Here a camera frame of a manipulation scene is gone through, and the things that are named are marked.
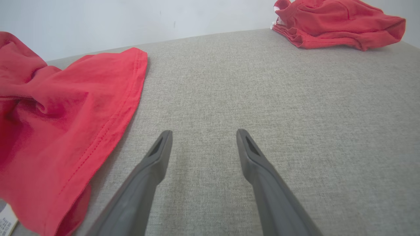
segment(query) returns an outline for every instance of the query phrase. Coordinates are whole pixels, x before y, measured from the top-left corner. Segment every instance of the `wall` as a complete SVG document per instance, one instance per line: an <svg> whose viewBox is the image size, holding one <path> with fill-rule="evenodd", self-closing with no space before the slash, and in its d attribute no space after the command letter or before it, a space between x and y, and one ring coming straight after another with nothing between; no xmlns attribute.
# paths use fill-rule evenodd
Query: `wall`
<svg viewBox="0 0 420 236"><path fill-rule="evenodd" d="M268 28L274 0L0 0L0 31L44 60L214 34ZM403 38L420 47L419 0L366 0L407 18Z"/></svg>

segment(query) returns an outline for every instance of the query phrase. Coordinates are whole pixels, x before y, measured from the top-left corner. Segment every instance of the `clothing label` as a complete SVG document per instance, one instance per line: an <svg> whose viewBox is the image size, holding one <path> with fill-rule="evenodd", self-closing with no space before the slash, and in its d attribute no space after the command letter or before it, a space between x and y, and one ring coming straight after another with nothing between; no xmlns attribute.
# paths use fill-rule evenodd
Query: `clothing label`
<svg viewBox="0 0 420 236"><path fill-rule="evenodd" d="M18 218L9 204L0 212L0 236L10 236Z"/></svg>

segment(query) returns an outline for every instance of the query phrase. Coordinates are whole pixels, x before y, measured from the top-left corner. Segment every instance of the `stitched seam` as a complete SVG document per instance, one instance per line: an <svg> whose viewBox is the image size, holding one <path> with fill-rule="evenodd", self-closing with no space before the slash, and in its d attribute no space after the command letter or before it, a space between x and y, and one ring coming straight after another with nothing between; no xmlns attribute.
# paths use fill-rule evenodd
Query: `stitched seam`
<svg viewBox="0 0 420 236"><path fill-rule="evenodd" d="M138 61L139 61L139 52L137 52L136 53L136 58L135 58L135 60L134 60L134 64L135 64L135 70L133 71L133 75L132 75L132 77L133 76L135 76L136 75L136 73L137 73L137 71L138 71ZM132 82L132 84L131 84L131 88L130 88L130 90L129 90L129 92L128 92L128 94L127 94L127 97L129 97L129 95L131 94L131 92L132 92L132 90L133 90L133 87L134 87L134 84L135 84L135 81L133 80L133 82ZM123 104L122 104L122 106L120 106L121 107L121 109L118 111L118 115L122 112L122 108L124 107L124 105L125 105L125 103L127 102L127 98L126 99L124 99L124 102L123 102ZM102 128L99 130L99 132L98 132L98 134L96 135L96 137L94 138L94 140L92 141L92 143L91 144L89 144L89 146L86 148L86 150L84 151L84 153L81 155L81 157L79 158L79 161L82 159L82 157L85 155L85 153L86 153L86 151L92 146L92 144L97 140L97 138L98 138L98 136L99 136L99 134L101 133L101 131L103 130L103 128L111 121L111 120L115 120L115 114L116 114L117 112L115 112L115 113L113 113L113 115L111 115L111 118L109 118L108 119L108 121L102 126ZM48 218L50 217L50 213L51 213L51 210L52 210L52 208L53 208L53 206L56 204L56 202L58 201L58 198L59 198L59 196L61 195L61 193L63 192L63 190L67 187L67 184L70 182L70 180L73 178L73 176L76 174L76 172L80 169L80 167L82 167L83 166L83 164L87 161L87 159L95 152L95 150L96 150L96 148L99 146L99 144L101 143L101 141L103 140L103 138L104 138L104 136L108 133L108 131L109 131L109 129L110 128L108 128L107 130L106 130L106 132L105 132L105 134L104 135L102 135L102 137L100 138L100 140L98 141L98 144L96 145L96 147L93 149L93 151L84 159L84 161L79 165L79 167L74 171L74 173L70 176L70 178L67 180L67 183L64 185L64 187L61 189L61 191L60 191L60 193L58 194L58 196L56 197L56 199L55 199L55 201L54 201L54 204L52 205L52 207L48 210L48 213L47 213L47 216L46 216L46 218L45 218L45 223L44 223L44 234L45 234L45 231L46 231L46 226L47 226L47 222L48 222Z"/></svg>

